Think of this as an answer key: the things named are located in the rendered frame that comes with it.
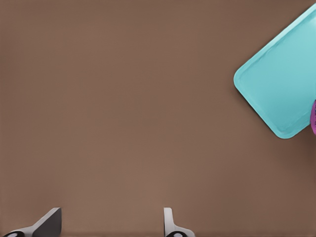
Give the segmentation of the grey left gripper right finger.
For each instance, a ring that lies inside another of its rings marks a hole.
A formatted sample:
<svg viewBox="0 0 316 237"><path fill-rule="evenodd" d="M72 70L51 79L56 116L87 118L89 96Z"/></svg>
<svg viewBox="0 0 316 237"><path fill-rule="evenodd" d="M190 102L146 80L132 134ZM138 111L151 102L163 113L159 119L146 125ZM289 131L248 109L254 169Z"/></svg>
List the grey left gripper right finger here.
<svg viewBox="0 0 316 237"><path fill-rule="evenodd" d="M195 237L193 231L179 227L174 223L172 208L163 208L164 237Z"/></svg>

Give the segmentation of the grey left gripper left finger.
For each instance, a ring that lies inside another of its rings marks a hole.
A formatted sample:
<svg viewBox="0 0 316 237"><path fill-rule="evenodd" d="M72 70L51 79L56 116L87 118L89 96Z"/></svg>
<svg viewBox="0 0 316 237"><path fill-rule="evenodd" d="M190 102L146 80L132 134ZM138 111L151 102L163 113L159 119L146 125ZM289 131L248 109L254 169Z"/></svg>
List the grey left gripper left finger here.
<svg viewBox="0 0 316 237"><path fill-rule="evenodd" d="M62 209L52 208L31 226L13 230L3 237L59 237L62 231Z"/></svg>

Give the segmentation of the turquoise tray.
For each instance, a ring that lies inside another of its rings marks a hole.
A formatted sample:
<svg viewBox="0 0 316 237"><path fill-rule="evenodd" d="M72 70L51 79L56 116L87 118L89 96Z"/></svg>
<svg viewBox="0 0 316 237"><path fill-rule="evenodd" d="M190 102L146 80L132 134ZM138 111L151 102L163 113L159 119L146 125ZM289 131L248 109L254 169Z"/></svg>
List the turquoise tray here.
<svg viewBox="0 0 316 237"><path fill-rule="evenodd" d="M316 100L316 3L237 69L234 86L281 139L310 125Z"/></svg>

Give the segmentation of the purple plate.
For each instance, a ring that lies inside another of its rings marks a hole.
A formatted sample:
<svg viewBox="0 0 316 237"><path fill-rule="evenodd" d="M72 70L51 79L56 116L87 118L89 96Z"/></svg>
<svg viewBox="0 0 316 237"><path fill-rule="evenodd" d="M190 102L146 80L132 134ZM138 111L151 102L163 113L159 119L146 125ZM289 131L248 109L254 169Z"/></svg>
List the purple plate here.
<svg viewBox="0 0 316 237"><path fill-rule="evenodd" d="M310 124L313 130L313 133L316 134L316 99L314 100L312 109L311 109Z"/></svg>

